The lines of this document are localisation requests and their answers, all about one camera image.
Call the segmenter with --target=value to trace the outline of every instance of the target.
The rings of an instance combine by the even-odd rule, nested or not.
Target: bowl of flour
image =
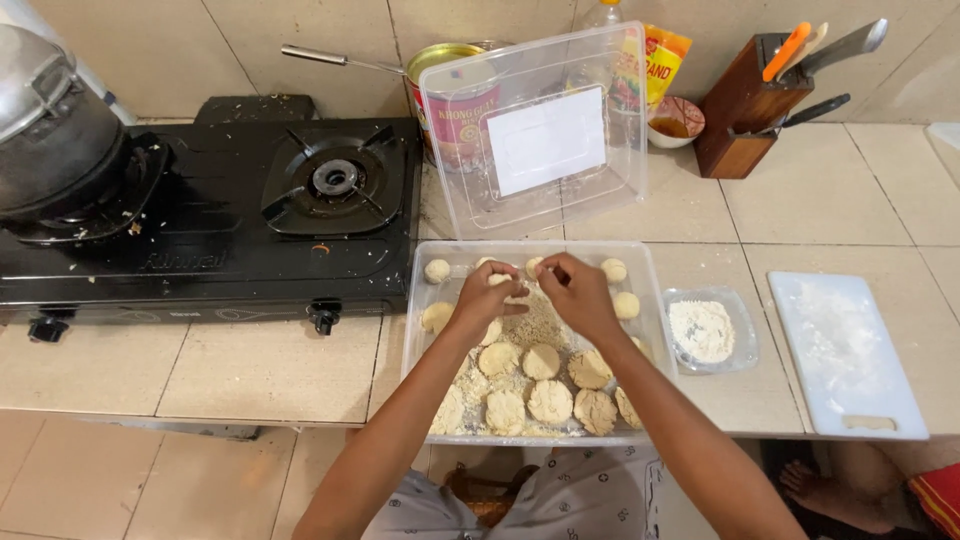
[[[663,291],[667,333],[681,368],[708,375],[754,367],[756,332],[743,299],[727,286]]]

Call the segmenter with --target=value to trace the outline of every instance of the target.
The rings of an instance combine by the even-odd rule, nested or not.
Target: yellow package
[[[648,113],[656,110],[693,43],[689,37],[679,36],[650,24],[643,25],[643,32],[646,39],[642,48],[637,46],[637,35],[634,32],[627,34],[623,42],[609,92],[610,99],[619,110],[640,111],[642,92],[637,73],[644,71],[647,85],[646,109]],[[643,70],[638,69],[637,50],[643,50],[646,55]]]

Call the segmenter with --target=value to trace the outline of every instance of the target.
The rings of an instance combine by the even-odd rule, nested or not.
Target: hand
[[[596,345],[612,331],[623,332],[603,270],[569,253],[545,258],[536,267],[540,288],[574,331]]]
[[[508,274],[513,279],[490,286],[487,280],[493,274]],[[507,298],[522,298],[528,294],[530,290],[520,282],[516,268],[506,262],[488,260],[467,276],[460,289],[460,299],[443,332],[457,332],[472,349],[483,340],[493,319],[529,311],[530,307],[524,304],[504,304]]]

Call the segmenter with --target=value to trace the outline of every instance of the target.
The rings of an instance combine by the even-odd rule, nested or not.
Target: white cutting board
[[[867,282],[791,272],[767,278],[817,433],[929,438]]]

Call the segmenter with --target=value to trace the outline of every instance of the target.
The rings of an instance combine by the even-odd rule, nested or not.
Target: ceramic bowl
[[[656,118],[673,118],[681,122],[686,126],[686,132],[688,134],[686,137],[664,135],[648,125],[647,140],[658,148],[680,148],[681,146],[690,144],[693,142],[693,139],[700,135],[704,130],[704,126],[707,124],[704,114],[700,111],[699,107],[686,101],[684,98],[674,96],[664,97],[660,101],[657,110],[650,116],[648,124]]]

